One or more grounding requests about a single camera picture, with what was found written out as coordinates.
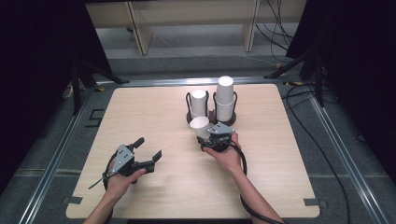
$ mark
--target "wooden table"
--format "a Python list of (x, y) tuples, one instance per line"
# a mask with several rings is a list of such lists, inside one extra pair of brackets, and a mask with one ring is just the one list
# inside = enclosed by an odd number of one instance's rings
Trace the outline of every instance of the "wooden table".
[[(70, 218), (87, 217), (99, 203), (103, 185), (88, 187), (101, 177), (119, 144), (139, 137), (146, 142), (135, 159), (147, 161), (158, 151), (163, 157), (152, 174), (129, 187), (114, 209), (120, 218), (248, 218), (232, 179), (201, 151), (186, 121), (187, 92), (209, 91), (209, 109), (216, 86), (127, 88), (114, 91), (92, 144), (74, 197)], [(238, 101), (233, 128), (247, 158), (248, 177), (282, 217), (316, 217), (317, 205), (299, 148), (279, 92), (273, 84), (235, 85)]]

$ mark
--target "gray floor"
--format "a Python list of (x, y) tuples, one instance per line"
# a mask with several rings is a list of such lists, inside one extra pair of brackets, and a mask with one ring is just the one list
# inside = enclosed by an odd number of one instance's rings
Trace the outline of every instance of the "gray floor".
[[(284, 26), (290, 35), (293, 35), (297, 24), (285, 24)], [(138, 54), (133, 35), (125, 29), (100, 29), (98, 34), (114, 74), (131, 80), (129, 84), (131, 87), (175, 85), (186, 83), (186, 80), (205, 82), (210, 80), (205, 77), (216, 78), (229, 75), (240, 83), (275, 83), (280, 95), (286, 95), (291, 86), (285, 85), (285, 82), (298, 80), (300, 66), (281, 78), (262, 78), (263, 75), (275, 72), (277, 63), (285, 64), (275, 59), (273, 53), (278, 59), (285, 62), (290, 59), (284, 58), (285, 50), (271, 47), (259, 32), (255, 34), (253, 51), (245, 52), (239, 29), (239, 26), (234, 25), (159, 27), (155, 30), (146, 56)], [(278, 37), (276, 41), (284, 43), (282, 42), (283, 38)], [(118, 87), (100, 76), (95, 78), (104, 90), (82, 92), (87, 97), (86, 104), (81, 111), (72, 136), (65, 146), (62, 160), (57, 167), (55, 176), (50, 181), (44, 200), (39, 204), (34, 223), (80, 223), (82, 221), (69, 219), (64, 212), (98, 130), (97, 127), (89, 128), (87, 125), (96, 123), (96, 120), (90, 120), (91, 112), (94, 109), (106, 110), (111, 93)], [(383, 212), (389, 223), (395, 223), (395, 186), (370, 148), (356, 138), (359, 135), (359, 130), (356, 129), (343, 107), (337, 103), (331, 90), (325, 89), (324, 110), (329, 114), (332, 124), (367, 182), (369, 190), (377, 199), (380, 211)], [(294, 92), (306, 90), (306, 87), (299, 87)], [(318, 150), (318, 146), (297, 122), (291, 110), (295, 112), (306, 129), (313, 134), (324, 155), (329, 159), (341, 179), (349, 201), (351, 223), (378, 223), (372, 219), (370, 209), (368, 209), (373, 205), (365, 204), (366, 201), (362, 199), (361, 192), (352, 181), (345, 165), (334, 149), (332, 139), (323, 127), (318, 112), (314, 108), (313, 95), (305, 93), (290, 97), (292, 108), (289, 108), (286, 100), (284, 100), (284, 104), (321, 211), (316, 218), (288, 218), (288, 223), (347, 223), (346, 200), (343, 197), (340, 184), (336, 181), (325, 157)], [(63, 141), (64, 133), (70, 128), (68, 127), (70, 121), (75, 118), (72, 116), (72, 112), (72, 98), (66, 98), (59, 104), (57, 113), (44, 130), (45, 135), (37, 139), (19, 171), (14, 175), (0, 198), (0, 223), (18, 223), (21, 220), (41, 176), (51, 164), (53, 155)], [(97, 112), (95, 116), (101, 117), (103, 113)], [(126, 222), (127, 220), (118, 219), (112, 221), (112, 223)]]

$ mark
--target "hand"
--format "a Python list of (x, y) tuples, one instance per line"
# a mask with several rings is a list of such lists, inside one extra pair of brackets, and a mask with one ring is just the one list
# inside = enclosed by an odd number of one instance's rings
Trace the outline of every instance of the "hand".
[[(241, 148), (238, 143), (237, 133), (233, 133), (231, 135), (231, 139), (237, 144), (239, 148)], [(232, 173), (242, 171), (241, 157), (239, 156), (238, 152), (232, 147), (227, 147), (227, 149), (225, 149), (223, 152), (217, 152), (210, 147), (204, 147), (203, 151), (214, 157), (221, 166), (221, 168), (224, 169), (226, 172)]]
[[(111, 167), (113, 167), (114, 161), (115, 159), (111, 162), (109, 170), (111, 170)], [(136, 181), (137, 178), (142, 176), (145, 172), (145, 169), (140, 169), (129, 176), (123, 176), (120, 174), (111, 176), (107, 182), (106, 194), (108, 194), (112, 198), (119, 200), (125, 194), (131, 183)]]

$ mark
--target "person's right hand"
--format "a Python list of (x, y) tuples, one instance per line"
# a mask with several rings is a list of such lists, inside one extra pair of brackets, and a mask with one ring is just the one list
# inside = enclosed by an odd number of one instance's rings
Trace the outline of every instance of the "person's right hand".
[[(237, 133), (233, 133), (231, 139), (237, 144), (239, 148), (241, 148), (238, 143)], [(204, 147), (203, 151), (214, 157), (221, 166), (221, 168), (224, 169), (226, 172), (232, 173), (235, 171), (242, 171), (241, 157), (239, 156), (238, 152), (232, 147), (228, 147), (223, 152), (217, 152), (210, 147)]]

